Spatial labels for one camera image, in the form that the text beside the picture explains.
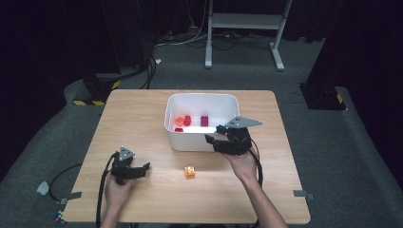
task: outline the white plastic container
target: white plastic container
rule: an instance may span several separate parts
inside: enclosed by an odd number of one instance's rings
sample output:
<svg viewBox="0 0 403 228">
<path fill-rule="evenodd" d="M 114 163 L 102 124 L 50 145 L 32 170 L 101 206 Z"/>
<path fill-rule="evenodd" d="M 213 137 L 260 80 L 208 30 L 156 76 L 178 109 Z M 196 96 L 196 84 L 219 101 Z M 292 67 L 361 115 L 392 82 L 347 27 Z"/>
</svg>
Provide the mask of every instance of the white plastic container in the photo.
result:
<svg viewBox="0 0 403 228">
<path fill-rule="evenodd" d="M 225 125 L 240 115 L 238 100 L 229 94 L 178 93 L 172 95 L 166 107 L 165 129 L 171 146 L 181 151 L 214 151 L 213 145 L 205 141 L 205 134 L 216 140 L 227 140 L 214 133 L 217 125 Z M 190 116 L 191 125 L 178 126 L 175 120 Z M 201 126 L 201 116 L 208 117 L 208 126 Z"/>
</svg>

